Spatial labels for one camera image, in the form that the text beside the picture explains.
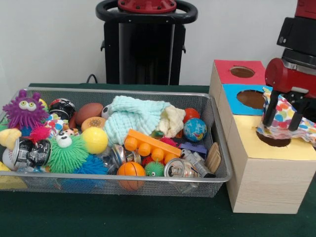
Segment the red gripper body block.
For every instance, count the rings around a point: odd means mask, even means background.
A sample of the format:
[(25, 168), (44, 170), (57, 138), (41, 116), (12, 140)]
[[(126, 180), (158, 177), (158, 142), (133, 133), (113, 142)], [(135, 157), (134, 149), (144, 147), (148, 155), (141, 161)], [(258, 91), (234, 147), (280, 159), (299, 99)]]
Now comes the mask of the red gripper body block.
[(266, 85), (282, 93), (300, 92), (305, 97), (316, 97), (315, 68), (288, 62), (281, 58), (272, 59), (265, 70)]

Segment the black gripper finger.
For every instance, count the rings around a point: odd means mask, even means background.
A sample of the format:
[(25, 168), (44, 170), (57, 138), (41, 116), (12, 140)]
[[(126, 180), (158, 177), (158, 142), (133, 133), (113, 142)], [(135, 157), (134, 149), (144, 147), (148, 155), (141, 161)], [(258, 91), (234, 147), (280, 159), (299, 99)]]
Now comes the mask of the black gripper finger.
[(290, 104), (296, 111), (291, 119), (289, 130), (295, 131), (298, 129), (298, 126), (303, 118), (304, 111), (308, 106), (308, 101), (304, 97), (299, 97), (299, 99), (292, 100)]
[(278, 97), (282, 94), (281, 91), (271, 91), (270, 93), (264, 92), (264, 98), (266, 99), (264, 103), (264, 114), (263, 114), (263, 125), (265, 127), (270, 127), (272, 125), (273, 119), (276, 115), (276, 106), (278, 103)]

